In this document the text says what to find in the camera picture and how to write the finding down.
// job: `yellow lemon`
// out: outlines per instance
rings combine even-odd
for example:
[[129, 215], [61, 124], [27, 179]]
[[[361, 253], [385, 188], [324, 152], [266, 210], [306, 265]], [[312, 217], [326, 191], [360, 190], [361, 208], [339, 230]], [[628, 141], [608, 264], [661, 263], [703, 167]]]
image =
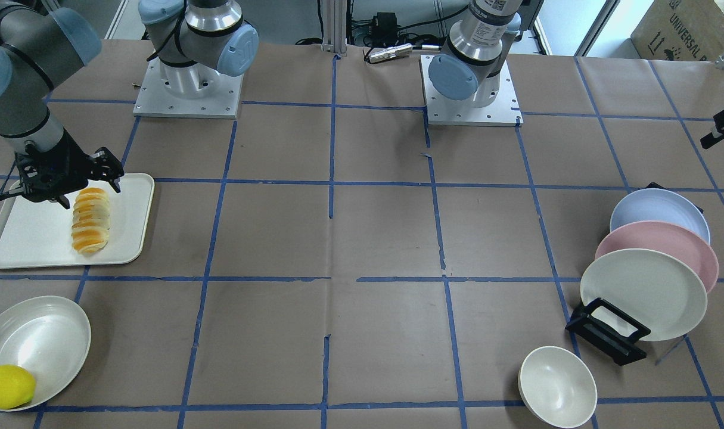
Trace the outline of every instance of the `yellow lemon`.
[[0, 365], [0, 409], [23, 405], [33, 399], [36, 379], [25, 369], [15, 365]]

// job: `white mounting plate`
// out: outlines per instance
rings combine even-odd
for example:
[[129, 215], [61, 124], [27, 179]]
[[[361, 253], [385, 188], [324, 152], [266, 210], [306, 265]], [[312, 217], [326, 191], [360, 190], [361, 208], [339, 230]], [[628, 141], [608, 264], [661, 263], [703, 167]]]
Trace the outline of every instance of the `white mounting plate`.
[[237, 119], [243, 77], [219, 75], [216, 89], [209, 97], [179, 98], [166, 89], [160, 76], [160, 60], [150, 61], [142, 87], [133, 107], [135, 116], [150, 117], [208, 117]]
[[483, 108], [471, 106], [470, 98], [466, 101], [455, 101], [441, 95], [428, 76], [428, 66], [432, 55], [421, 55], [422, 90], [424, 90], [428, 106], [428, 123], [432, 125], [473, 125], [481, 127], [515, 127], [523, 124], [518, 98], [512, 78], [509, 75], [507, 62], [500, 71], [501, 87], [495, 101]]

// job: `bread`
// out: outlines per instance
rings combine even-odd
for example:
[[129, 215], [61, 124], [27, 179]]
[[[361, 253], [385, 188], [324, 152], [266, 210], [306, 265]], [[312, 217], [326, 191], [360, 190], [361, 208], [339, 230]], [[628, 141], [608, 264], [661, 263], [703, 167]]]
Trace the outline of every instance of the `bread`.
[[73, 249], [80, 254], [102, 250], [110, 234], [110, 198], [100, 188], [85, 188], [73, 205]]

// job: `pink plate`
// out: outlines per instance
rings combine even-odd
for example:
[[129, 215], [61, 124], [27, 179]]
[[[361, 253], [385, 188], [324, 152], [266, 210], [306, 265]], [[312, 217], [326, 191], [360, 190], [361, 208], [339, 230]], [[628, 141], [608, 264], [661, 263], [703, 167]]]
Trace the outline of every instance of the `pink plate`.
[[598, 246], [595, 258], [621, 249], [649, 249], [674, 256], [703, 281], [709, 293], [719, 277], [719, 261], [711, 246], [693, 231], [659, 220], [627, 223], [619, 227]]

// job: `cardboard box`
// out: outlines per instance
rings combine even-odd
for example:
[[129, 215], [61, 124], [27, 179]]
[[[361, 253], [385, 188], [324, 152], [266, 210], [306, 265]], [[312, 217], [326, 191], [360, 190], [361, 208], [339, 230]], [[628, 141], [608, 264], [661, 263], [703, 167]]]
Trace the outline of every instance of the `cardboard box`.
[[632, 43], [648, 60], [713, 62], [724, 51], [724, 0], [654, 0]]

